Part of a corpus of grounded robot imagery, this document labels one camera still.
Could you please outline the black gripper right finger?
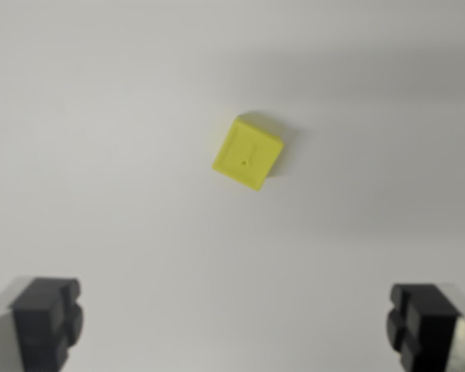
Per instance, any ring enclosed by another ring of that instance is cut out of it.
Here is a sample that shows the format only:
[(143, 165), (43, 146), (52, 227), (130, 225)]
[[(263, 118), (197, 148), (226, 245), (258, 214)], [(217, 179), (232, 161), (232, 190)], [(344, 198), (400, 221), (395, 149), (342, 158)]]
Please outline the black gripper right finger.
[(453, 284), (394, 284), (386, 331), (404, 371), (465, 372), (465, 294)]

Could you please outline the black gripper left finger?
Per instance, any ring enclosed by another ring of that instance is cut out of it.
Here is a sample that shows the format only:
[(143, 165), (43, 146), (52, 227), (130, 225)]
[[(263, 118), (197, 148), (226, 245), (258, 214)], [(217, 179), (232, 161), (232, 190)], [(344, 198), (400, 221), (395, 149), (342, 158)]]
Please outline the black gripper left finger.
[(76, 278), (17, 277), (0, 292), (0, 371), (60, 371), (84, 313)]

